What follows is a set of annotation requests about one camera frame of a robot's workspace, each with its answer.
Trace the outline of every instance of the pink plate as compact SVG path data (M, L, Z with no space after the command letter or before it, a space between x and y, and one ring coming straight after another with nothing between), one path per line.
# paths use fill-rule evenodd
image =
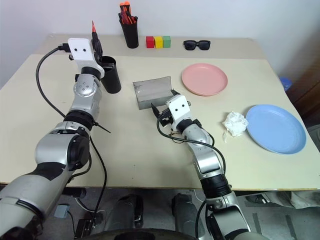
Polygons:
M207 97L225 89L228 78L217 66L208 63L196 63L183 70L182 82L190 92Z

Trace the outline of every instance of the green block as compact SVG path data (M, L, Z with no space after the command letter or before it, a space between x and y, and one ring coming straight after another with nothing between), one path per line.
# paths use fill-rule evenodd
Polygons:
M171 46L171 38L170 38L170 36L162 36L162 40L163 40L163 47L164 48L170 48L170 46Z

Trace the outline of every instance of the red block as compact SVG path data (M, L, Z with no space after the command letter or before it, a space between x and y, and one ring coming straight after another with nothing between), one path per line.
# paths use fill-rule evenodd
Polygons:
M155 40L153 36L146 36L145 42L146 42L147 49L153 49L155 47Z

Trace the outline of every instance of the sunglasses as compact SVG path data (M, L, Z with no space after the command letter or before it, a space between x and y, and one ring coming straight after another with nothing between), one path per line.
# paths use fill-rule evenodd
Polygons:
M201 40L201 41L186 40L186 41L183 41L183 45L186 50L195 50L196 46L198 46L201 50L208 50L210 48L210 41L208 41L208 40Z

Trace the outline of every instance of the table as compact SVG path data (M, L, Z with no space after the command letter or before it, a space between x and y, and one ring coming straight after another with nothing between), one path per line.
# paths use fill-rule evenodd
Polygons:
M42 99L35 69L46 52L58 42L67 42L68 37L49 37L0 91L2 183L34 170L36 144L62 121ZM257 145L248 133L235 138L228 136L227 143L222 140L225 132L222 122L226 115L231 111L245 115L257 104L277 105L302 123L258 45L250 39L209 39L211 51L190 52L179 46L181 39L172 38L172 48L146 49L142 38L139 48L129 49L124 47L121 36L100 37L104 52L116 59L122 85L117 94L102 90L98 122L112 133L96 127L91 131L107 166L108 187L201 188L186 144L176 144L161 136L152 110L138 109L133 82L171 76L172 87L191 102L192 116L214 136L215 146L224 154L226 176L233 190L319 189L320 153L308 134L305 148L293 155L269 152ZM107 51L106 46L111 43L114 47ZM181 72L194 63L221 68L228 77L226 89L210 97L189 92L182 84ZM74 98L76 73L79 73L76 63L61 53L49 57L40 70L43 91L64 113ZM68 186L102 185L103 171L93 150L91 154L90 172L77 177Z

